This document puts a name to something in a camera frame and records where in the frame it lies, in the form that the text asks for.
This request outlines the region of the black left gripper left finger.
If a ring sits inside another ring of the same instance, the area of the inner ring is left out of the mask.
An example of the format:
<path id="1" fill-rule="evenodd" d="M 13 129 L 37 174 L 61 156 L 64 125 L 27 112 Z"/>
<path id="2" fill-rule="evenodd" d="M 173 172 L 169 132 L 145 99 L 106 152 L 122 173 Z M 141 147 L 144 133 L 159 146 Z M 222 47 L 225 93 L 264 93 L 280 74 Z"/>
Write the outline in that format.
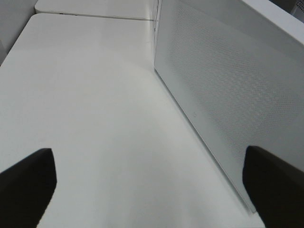
<path id="1" fill-rule="evenodd" d="M 36 228 L 57 186 L 50 148 L 39 149 L 0 173 L 0 226 Z"/>

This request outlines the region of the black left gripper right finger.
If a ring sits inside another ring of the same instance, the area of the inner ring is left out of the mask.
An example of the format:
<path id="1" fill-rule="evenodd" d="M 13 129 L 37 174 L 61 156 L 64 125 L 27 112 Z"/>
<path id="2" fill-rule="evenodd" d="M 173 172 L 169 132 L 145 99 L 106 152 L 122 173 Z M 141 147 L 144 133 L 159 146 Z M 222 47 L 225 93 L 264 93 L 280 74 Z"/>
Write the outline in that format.
<path id="1" fill-rule="evenodd" d="M 243 185 L 267 228 L 304 226 L 304 173 L 258 146 L 246 149 Z"/>

